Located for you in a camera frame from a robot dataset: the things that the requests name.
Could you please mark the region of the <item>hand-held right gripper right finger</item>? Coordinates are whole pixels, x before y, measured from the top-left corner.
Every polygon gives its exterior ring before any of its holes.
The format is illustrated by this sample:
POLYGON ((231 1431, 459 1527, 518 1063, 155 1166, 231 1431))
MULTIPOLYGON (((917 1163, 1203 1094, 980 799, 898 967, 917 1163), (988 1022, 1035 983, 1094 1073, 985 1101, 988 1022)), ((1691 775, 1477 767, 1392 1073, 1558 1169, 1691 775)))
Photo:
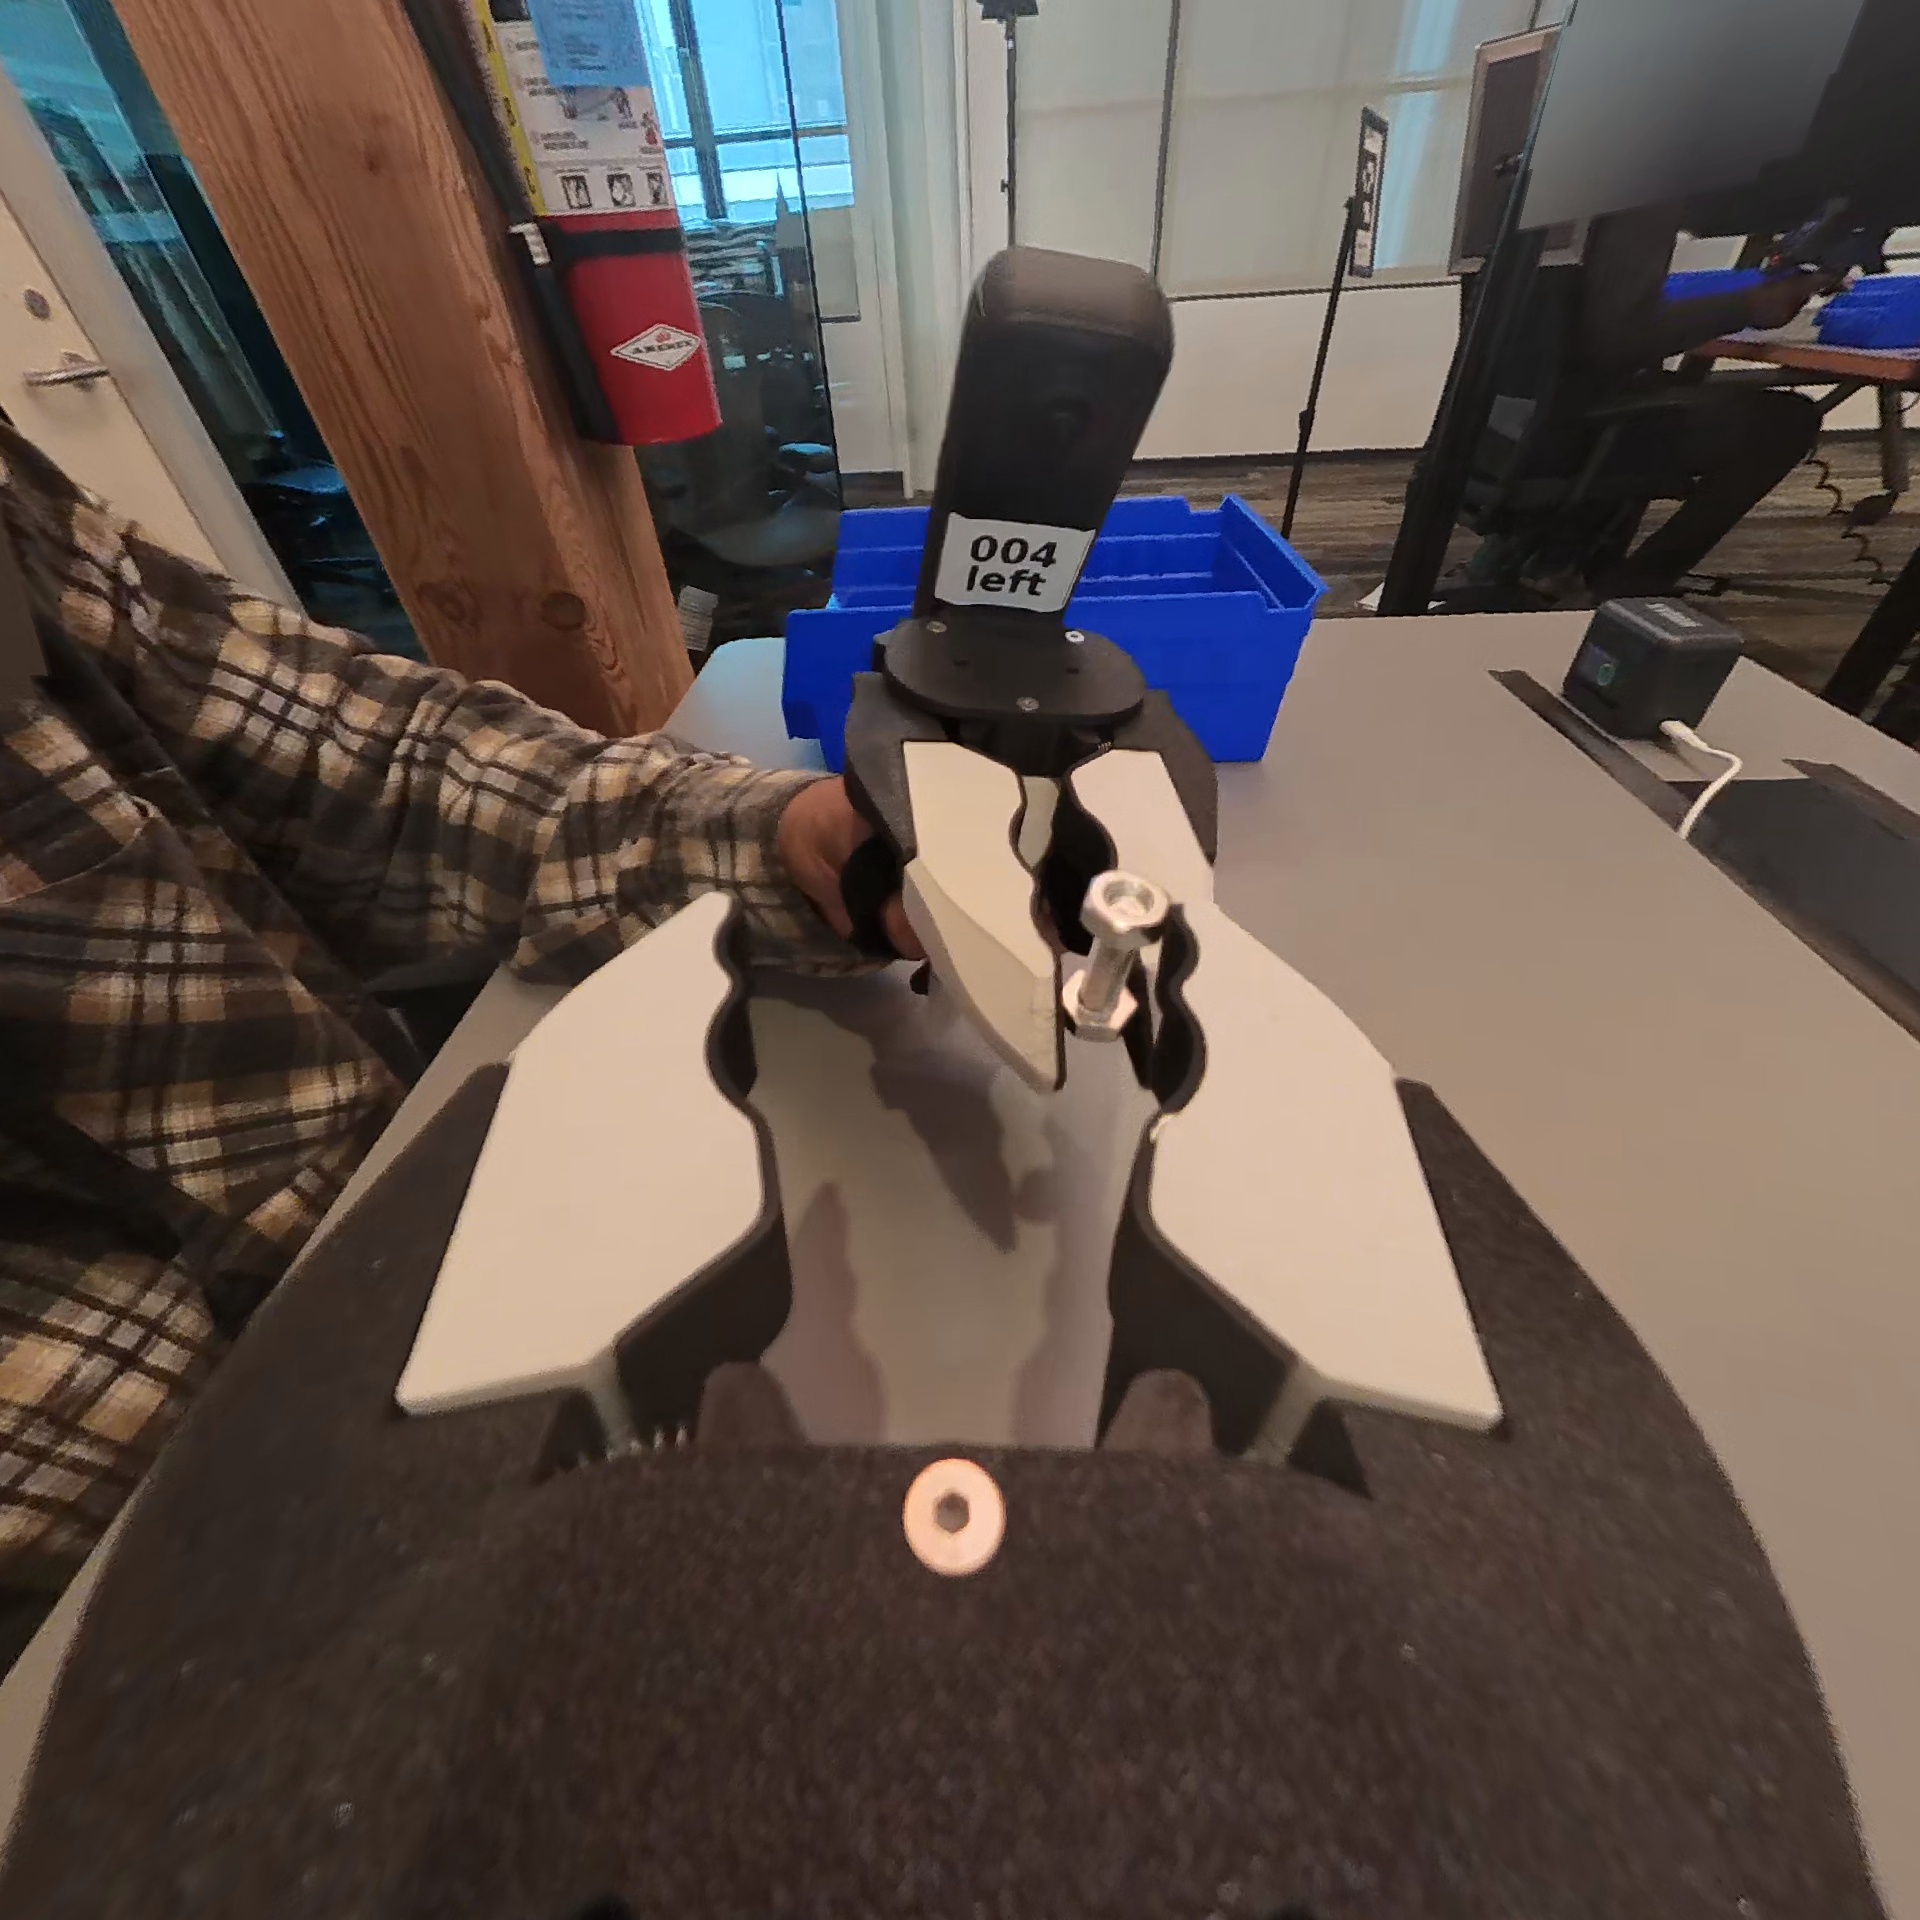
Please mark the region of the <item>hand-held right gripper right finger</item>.
POLYGON ((1156 1114, 1111 1263, 1101 1444, 1177 1398, 1222 1455, 1306 1455, 1334 1410, 1501 1431, 1396 1069, 1211 901, 1153 946, 1156 1114))

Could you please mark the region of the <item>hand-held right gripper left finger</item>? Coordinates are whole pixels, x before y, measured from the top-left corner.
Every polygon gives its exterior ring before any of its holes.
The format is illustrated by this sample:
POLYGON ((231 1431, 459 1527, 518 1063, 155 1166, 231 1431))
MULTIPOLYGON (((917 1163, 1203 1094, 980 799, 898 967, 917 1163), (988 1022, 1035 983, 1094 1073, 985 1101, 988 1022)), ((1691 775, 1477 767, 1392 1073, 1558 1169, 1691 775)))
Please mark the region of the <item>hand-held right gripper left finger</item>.
POLYGON ((399 1410, 580 1396, 603 1431, 694 1431, 710 1378, 775 1345, 792 1268, 742 926, 724 896, 682 911, 401 1149, 397 1194, 452 1224, 399 1410))

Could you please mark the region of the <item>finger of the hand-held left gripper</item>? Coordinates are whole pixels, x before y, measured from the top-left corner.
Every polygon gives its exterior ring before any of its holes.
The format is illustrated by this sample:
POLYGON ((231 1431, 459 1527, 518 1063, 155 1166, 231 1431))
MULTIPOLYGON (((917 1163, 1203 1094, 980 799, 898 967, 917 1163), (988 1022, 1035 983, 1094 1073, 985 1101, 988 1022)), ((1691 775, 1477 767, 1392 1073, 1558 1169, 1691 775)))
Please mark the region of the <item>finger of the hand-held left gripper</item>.
POLYGON ((1104 874, 1150 882, 1167 901, 1153 944, 1193 903, 1214 901, 1218 793, 1203 782, 1203 820, 1190 816, 1160 754, 1108 750, 1059 786, 1050 822, 1050 926, 1061 957, 1088 957, 1084 898, 1104 874))
POLYGON ((950 741, 901 752, 915 851, 901 903, 934 980, 1035 1090, 1064 1086, 1059 957, 1021 854, 1025 781, 950 741))

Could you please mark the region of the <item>silver hex bolt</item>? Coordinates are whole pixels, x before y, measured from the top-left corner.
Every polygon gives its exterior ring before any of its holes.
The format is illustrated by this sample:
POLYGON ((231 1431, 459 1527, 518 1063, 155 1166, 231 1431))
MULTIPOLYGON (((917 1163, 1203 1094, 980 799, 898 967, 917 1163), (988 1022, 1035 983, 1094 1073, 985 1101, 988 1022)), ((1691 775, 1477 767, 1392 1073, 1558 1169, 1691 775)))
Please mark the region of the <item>silver hex bolt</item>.
POLYGON ((1097 877, 1081 908, 1081 926, 1090 936, 1088 994, 1108 998, 1129 985, 1141 951, 1160 942, 1169 915, 1163 888, 1121 871, 1097 877))

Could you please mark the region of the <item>blue plastic bin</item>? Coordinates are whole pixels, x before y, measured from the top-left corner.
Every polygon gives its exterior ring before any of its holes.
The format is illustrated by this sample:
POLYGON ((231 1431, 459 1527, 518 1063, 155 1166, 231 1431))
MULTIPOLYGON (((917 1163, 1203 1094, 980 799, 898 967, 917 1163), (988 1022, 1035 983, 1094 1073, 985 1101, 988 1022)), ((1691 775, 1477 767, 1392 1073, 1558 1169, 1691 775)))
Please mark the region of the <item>blue plastic bin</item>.
MULTIPOLYGON (((841 518, 831 601, 785 624, 782 720, 844 769, 853 676, 915 599, 930 510, 841 518)), ((1121 644, 1214 764, 1259 764, 1327 586, 1246 501, 1194 510, 1125 495, 1108 515, 1071 624, 1121 644)))

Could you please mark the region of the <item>person's left forearm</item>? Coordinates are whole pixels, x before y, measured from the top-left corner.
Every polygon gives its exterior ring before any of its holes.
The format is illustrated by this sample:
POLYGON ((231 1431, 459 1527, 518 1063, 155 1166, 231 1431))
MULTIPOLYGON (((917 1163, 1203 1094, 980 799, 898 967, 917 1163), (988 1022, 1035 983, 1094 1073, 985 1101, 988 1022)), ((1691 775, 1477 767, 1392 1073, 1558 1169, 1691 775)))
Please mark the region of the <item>person's left forearm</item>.
POLYGON ((356 964, 487 950, 570 985, 720 896, 755 964, 864 970, 781 858, 782 807, 821 776, 603 738, 397 658, 351 658, 332 693, 284 888, 356 964))

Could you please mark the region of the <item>black tripod with tag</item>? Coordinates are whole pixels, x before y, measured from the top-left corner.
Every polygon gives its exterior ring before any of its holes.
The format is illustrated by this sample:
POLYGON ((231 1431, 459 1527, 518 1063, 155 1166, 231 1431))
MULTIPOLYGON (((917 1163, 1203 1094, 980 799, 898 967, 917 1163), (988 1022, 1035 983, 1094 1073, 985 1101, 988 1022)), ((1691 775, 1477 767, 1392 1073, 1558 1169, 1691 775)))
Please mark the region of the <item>black tripod with tag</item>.
POLYGON ((1282 536, 1294 536, 1294 522, 1299 518, 1299 498, 1307 477, 1311 443, 1316 435, 1316 419, 1323 412, 1324 383, 1330 371, 1334 327, 1342 311, 1347 285, 1357 277, 1372 277, 1379 254, 1379 222, 1381 222, 1381 185, 1389 152, 1389 121, 1375 107, 1362 107, 1358 114, 1358 155, 1357 155, 1357 188, 1345 200, 1342 212, 1342 241, 1335 253, 1335 267, 1330 277, 1330 291, 1324 302, 1323 335, 1316 336, 1316 357, 1311 366, 1307 399, 1299 409, 1299 435, 1294 446, 1294 462, 1287 469, 1287 488, 1282 507, 1282 536))

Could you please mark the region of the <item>black light stand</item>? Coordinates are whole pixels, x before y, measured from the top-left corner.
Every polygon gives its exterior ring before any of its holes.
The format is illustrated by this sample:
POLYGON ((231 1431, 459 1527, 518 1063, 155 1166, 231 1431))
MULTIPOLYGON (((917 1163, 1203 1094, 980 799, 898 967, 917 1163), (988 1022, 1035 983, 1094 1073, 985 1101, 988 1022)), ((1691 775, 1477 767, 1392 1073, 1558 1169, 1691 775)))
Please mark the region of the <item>black light stand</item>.
POLYGON ((977 4, 968 30, 975 241, 1002 253, 1021 241, 1021 30, 1040 4, 977 4))

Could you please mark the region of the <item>black monitor floor stand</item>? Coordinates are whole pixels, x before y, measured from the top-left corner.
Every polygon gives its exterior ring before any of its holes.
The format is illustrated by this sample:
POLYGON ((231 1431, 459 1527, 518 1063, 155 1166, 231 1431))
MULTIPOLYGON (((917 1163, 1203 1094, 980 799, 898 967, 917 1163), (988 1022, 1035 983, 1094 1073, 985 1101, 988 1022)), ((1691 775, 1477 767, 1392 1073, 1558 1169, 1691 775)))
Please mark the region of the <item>black monitor floor stand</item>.
POLYGON ((1502 222, 1474 277, 1444 399, 1421 449, 1379 614, 1427 614, 1460 525, 1516 539, 1565 518, 1582 466, 1580 270, 1549 233, 1502 222))

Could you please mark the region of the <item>grey framed panel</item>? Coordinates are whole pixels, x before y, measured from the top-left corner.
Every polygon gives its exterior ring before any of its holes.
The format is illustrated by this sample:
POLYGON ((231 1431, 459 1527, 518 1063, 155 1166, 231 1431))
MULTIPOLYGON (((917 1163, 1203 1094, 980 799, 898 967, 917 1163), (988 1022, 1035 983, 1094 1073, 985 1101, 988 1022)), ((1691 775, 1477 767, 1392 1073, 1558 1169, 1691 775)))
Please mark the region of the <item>grey framed panel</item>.
POLYGON ((1501 239, 1525 144, 1534 135, 1549 93, 1558 37, 1558 27, 1532 30, 1489 41, 1474 54, 1469 134, 1450 254, 1454 277, 1477 274, 1501 239))

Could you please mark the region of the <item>black power cube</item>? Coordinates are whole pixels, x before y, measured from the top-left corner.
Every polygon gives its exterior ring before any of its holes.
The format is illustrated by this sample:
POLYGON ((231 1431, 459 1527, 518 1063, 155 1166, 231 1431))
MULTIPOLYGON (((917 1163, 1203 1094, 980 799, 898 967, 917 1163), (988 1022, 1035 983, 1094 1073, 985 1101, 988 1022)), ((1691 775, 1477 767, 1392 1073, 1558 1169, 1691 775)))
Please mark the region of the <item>black power cube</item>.
POLYGON ((1597 608, 1563 683, 1565 703, 1618 741, 1697 728, 1745 658, 1726 621, 1669 596, 1615 596, 1597 608))

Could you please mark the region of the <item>extinguisher instruction sign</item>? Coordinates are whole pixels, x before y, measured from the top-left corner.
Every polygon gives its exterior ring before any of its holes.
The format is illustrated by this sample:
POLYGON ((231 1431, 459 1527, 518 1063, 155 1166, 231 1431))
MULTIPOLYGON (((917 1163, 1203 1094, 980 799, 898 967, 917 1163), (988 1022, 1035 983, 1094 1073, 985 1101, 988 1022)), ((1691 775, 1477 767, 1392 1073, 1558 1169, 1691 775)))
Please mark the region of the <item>extinguisher instruction sign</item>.
POLYGON ((555 85, 529 4, 469 4, 469 35, 495 119, 533 216, 679 217, 669 159, 646 85, 555 85))

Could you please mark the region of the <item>wooden pillar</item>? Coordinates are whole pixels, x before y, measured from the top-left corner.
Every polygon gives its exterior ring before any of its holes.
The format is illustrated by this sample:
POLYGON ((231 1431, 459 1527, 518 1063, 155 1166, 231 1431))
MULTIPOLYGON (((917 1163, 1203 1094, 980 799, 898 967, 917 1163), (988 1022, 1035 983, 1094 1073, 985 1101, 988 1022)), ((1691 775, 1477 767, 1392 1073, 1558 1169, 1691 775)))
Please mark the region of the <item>wooden pillar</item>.
POLYGON ((430 661, 605 734, 693 666, 638 462, 586 443, 401 4, 117 4, 430 661))

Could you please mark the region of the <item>wooden desk black legs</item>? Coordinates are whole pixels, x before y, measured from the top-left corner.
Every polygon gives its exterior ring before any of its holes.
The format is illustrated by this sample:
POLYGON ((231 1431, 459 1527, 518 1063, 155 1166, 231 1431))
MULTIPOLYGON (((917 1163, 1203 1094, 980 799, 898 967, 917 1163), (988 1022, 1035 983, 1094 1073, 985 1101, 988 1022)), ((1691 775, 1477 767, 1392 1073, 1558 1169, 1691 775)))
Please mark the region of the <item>wooden desk black legs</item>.
POLYGON ((1701 366, 1738 366, 1766 371, 1766 380, 1789 387, 1825 387, 1821 416, 1832 416, 1861 394, 1876 397, 1876 446, 1880 453, 1885 493, 1910 493, 1910 428, 1906 402, 1917 397, 1917 351, 1829 349, 1818 339, 1786 335, 1733 335, 1688 357, 1701 366))

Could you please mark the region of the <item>white door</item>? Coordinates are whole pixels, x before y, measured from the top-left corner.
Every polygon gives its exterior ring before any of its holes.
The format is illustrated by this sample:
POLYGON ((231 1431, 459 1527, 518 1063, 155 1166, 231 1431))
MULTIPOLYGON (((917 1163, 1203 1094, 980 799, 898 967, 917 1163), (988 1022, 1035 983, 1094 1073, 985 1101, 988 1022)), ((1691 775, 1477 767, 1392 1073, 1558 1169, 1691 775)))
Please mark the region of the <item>white door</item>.
POLYGON ((149 322, 89 222, 51 144, 3 79, 3 412, 77 483, 196 563, 277 604, 296 590, 244 504, 149 322), (25 391, 65 353, 114 383, 25 391))

